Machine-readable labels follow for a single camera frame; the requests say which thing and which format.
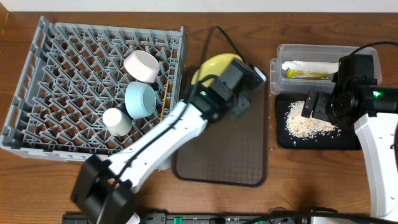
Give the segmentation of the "rice leftovers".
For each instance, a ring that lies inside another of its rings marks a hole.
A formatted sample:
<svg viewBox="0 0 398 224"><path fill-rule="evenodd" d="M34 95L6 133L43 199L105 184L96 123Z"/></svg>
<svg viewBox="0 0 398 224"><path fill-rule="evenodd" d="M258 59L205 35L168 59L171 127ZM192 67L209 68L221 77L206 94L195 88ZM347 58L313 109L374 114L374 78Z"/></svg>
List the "rice leftovers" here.
<svg viewBox="0 0 398 224"><path fill-rule="evenodd" d="M286 127L284 128L293 140L293 145L301 143L309 144L318 142L321 137L333 138L333 132L339 132L337 125L315 118L304 118L301 116L304 101L294 101L288 106L285 113Z"/></svg>

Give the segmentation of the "white napkin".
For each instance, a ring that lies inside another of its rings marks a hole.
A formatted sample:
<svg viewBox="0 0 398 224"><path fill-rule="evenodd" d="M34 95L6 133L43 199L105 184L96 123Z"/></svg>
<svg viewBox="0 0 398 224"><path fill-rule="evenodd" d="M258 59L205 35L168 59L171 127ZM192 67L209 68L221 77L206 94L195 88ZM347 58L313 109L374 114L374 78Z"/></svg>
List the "white napkin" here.
<svg viewBox="0 0 398 224"><path fill-rule="evenodd" d="M281 69L300 70L315 73L335 73L338 71L338 62L305 62L293 60L283 62Z"/></svg>

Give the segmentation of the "green snack wrapper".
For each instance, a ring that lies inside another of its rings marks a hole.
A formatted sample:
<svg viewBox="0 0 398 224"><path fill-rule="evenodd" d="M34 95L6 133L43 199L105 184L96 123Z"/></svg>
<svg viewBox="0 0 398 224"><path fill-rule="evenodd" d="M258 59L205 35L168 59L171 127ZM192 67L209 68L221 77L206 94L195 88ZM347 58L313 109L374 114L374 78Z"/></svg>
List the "green snack wrapper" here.
<svg viewBox="0 0 398 224"><path fill-rule="evenodd" d="M309 72L304 70L287 70L287 78L290 79L305 79L305 80L327 80L327 73Z"/></svg>

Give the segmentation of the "yellow plate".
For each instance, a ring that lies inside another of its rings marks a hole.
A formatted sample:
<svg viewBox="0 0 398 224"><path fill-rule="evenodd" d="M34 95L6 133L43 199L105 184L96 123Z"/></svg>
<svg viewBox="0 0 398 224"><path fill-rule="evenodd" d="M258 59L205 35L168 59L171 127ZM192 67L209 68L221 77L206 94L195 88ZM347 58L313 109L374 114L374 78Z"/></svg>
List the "yellow plate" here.
<svg viewBox="0 0 398 224"><path fill-rule="evenodd" d="M201 69L195 72L191 85L196 84L197 77L199 77L199 81L208 75L216 75L219 77L234 58L243 61L239 55L231 53L219 54L209 58L203 63Z"/></svg>

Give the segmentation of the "wooden chopstick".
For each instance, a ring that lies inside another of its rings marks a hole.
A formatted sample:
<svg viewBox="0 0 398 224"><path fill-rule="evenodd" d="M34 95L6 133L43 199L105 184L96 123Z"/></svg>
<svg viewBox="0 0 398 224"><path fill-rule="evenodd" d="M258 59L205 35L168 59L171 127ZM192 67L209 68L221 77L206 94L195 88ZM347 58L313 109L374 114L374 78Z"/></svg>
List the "wooden chopstick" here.
<svg viewBox="0 0 398 224"><path fill-rule="evenodd" d="M161 109L161 114L160 114L160 121L162 121L163 118L164 118L164 111L165 111L165 104L166 104L166 100L167 100L168 90L169 90L169 80L167 80L166 87L165 87L165 92L164 92L164 97L163 97L163 100L162 100L162 109Z"/></svg>

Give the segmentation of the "blue bowl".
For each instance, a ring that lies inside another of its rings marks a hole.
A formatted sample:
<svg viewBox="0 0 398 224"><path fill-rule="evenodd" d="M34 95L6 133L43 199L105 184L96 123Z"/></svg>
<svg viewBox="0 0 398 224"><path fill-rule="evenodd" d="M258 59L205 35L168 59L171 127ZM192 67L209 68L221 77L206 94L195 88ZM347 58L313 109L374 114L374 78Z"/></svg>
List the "blue bowl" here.
<svg viewBox="0 0 398 224"><path fill-rule="evenodd" d="M125 105L132 119L141 119L152 115L156 104L156 93L149 84L141 82L128 84L125 94Z"/></svg>

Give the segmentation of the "white paper cup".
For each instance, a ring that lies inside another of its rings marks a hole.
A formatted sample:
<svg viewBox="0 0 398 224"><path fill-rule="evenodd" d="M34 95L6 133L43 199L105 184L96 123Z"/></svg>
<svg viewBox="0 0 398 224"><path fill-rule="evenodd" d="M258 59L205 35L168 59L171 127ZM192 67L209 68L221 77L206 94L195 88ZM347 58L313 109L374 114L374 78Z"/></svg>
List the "white paper cup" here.
<svg viewBox="0 0 398 224"><path fill-rule="evenodd" d="M102 116L106 129L113 136L125 136L132 129L131 118L117 108L107 109Z"/></svg>

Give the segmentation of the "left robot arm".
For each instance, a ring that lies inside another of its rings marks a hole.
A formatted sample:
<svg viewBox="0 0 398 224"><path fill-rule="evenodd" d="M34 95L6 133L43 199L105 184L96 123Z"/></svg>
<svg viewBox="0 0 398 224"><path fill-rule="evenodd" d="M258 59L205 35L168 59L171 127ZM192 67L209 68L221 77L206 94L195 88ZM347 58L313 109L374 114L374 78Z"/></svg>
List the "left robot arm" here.
<svg viewBox="0 0 398 224"><path fill-rule="evenodd" d="M88 223L139 223L136 193L151 173L209 124L226 114L237 118L246 112L252 93L266 81L257 67L237 58L219 75L198 74L187 97L143 137L107 159L96 154L87 158L71 201Z"/></svg>

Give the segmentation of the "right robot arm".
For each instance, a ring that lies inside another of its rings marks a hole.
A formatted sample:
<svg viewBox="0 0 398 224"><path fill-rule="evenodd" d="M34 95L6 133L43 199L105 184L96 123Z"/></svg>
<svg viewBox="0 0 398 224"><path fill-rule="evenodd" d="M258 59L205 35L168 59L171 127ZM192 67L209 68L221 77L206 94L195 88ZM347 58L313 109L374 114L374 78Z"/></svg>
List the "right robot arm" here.
<svg viewBox="0 0 398 224"><path fill-rule="evenodd" d="M308 93L302 116L354 128L366 165L371 216L397 220L397 89L379 86L372 55L339 59L332 93Z"/></svg>

